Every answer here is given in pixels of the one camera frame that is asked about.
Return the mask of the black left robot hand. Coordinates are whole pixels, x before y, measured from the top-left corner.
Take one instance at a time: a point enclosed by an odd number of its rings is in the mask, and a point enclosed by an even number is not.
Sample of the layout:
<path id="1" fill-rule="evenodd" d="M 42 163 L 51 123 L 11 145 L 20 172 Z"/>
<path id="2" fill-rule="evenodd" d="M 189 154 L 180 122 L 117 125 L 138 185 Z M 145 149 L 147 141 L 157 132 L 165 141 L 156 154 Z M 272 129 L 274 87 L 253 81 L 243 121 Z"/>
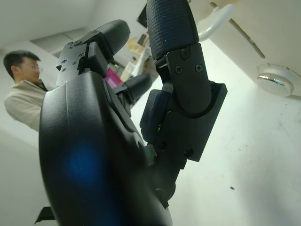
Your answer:
<path id="1" fill-rule="evenodd" d="M 40 113 L 40 167 L 61 226 L 170 226 L 168 201 L 186 162 L 199 161 L 227 94 L 210 81 L 185 0 L 146 4 L 151 55 L 163 87 L 152 90 L 140 126 L 131 107 L 146 74 L 111 88 L 108 64 L 130 30 L 115 20 L 66 44 L 56 88 Z"/>

